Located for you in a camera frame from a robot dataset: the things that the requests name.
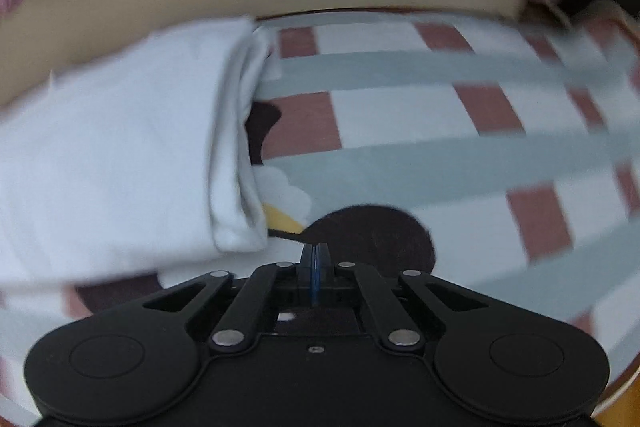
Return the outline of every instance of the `white towel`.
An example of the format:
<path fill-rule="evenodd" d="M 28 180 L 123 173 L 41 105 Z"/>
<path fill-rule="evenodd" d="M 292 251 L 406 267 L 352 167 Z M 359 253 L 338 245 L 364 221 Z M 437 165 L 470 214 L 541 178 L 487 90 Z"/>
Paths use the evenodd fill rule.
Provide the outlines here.
<path fill-rule="evenodd" d="M 178 26 L 14 110 L 0 123 L 0 286 L 265 248 L 243 125 L 268 46 L 249 19 Z"/>

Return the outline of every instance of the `screw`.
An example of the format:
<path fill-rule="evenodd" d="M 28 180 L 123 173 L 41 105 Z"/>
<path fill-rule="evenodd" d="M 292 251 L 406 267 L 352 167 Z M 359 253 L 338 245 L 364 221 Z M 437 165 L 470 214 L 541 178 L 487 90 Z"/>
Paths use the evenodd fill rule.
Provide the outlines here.
<path fill-rule="evenodd" d="M 213 341 L 219 346 L 237 346 L 244 341 L 244 333 L 238 330 L 220 330 L 213 335 Z"/>
<path fill-rule="evenodd" d="M 420 342 L 420 333 L 414 330 L 396 330 L 389 333 L 389 342 L 396 346 L 415 346 Z"/>

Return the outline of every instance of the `plaid fabric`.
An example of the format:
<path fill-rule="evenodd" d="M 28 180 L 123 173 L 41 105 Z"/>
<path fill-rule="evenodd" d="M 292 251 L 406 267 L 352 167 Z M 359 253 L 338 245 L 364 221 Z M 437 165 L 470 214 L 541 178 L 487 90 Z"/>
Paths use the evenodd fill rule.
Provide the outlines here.
<path fill-rule="evenodd" d="M 327 241 L 336 261 L 430 270 L 592 334 L 615 391 L 640 352 L 640 62 L 629 38 L 609 22 L 559 34 L 443 15 L 265 26 L 282 60 L 247 130 L 279 237 L 256 266 Z M 212 266 L 2 292 L 0 416 L 37 418 L 22 363 L 39 336 Z M 348 326 L 290 311 L 280 330 L 313 324 Z"/>

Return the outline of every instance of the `black circle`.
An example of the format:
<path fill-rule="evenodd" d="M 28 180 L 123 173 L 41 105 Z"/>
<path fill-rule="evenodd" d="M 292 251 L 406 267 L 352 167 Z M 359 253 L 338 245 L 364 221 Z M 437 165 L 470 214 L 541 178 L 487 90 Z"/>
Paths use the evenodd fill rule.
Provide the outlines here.
<path fill-rule="evenodd" d="M 517 377 L 544 377 L 564 362 L 558 344 L 540 335 L 505 335 L 494 341 L 490 353 L 498 367 Z"/>
<path fill-rule="evenodd" d="M 104 312 L 40 339 L 24 363 L 38 408 L 80 425 L 124 425 L 170 404 L 196 378 L 198 349 L 174 314 Z"/>
<path fill-rule="evenodd" d="M 78 344 L 69 356 L 71 366 L 84 377 L 116 378 L 130 373 L 145 358 L 145 348 L 123 335 L 103 335 Z"/>
<path fill-rule="evenodd" d="M 508 423 L 559 423 L 586 412 L 604 390 L 607 356 L 577 328 L 543 317 L 518 323 L 515 315 L 494 322 L 483 311 L 465 314 L 477 315 L 477 326 L 447 331 L 434 368 L 473 410 Z"/>
<path fill-rule="evenodd" d="M 431 273 L 436 259 L 431 235 L 414 216 L 376 204 L 336 210 L 314 221 L 295 239 L 326 243 L 334 263 L 371 264 L 383 277 L 395 278 L 407 269 Z"/>

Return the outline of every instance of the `orange surface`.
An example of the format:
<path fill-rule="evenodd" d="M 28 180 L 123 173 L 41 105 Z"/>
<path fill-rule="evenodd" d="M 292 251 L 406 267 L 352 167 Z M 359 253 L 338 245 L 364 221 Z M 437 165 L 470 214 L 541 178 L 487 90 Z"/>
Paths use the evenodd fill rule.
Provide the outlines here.
<path fill-rule="evenodd" d="M 640 378 L 597 420 L 603 427 L 640 427 Z"/>

